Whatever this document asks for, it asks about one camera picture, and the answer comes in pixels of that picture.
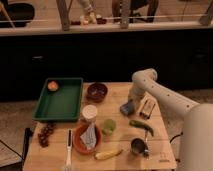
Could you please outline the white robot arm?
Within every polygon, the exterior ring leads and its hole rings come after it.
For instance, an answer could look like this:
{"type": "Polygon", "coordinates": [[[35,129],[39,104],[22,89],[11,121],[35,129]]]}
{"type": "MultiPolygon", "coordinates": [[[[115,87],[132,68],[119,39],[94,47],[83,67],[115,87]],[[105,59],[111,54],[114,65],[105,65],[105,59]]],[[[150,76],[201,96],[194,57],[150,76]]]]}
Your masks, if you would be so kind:
{"type": "Polygon", "coordinates": [[[148,92],[183,118],[177,171],[213,171],[213,104],[198,103],[156,80],[153,68],[136,71],[129,97],[137,103],[148,92]]]}

